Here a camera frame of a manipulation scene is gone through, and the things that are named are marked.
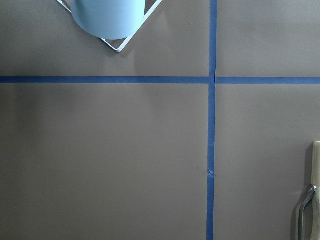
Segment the light blue cup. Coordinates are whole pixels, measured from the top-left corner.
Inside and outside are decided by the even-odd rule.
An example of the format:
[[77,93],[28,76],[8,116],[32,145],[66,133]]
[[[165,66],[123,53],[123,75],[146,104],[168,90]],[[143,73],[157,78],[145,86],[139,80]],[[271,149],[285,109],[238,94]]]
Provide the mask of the light blue cup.
[[71,14],[87,33],[107,40],[127,38],[141,27],[144,0],[72,0]]

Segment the bamboo cutting board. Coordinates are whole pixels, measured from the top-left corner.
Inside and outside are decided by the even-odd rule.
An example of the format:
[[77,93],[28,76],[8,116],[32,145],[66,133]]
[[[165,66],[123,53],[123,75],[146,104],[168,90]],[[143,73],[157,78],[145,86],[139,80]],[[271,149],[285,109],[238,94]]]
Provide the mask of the bamboo cutting board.
[[311,183],[316,187],[312,199],[311,240],[320,239],[320,141],[314,141],[312,147]]

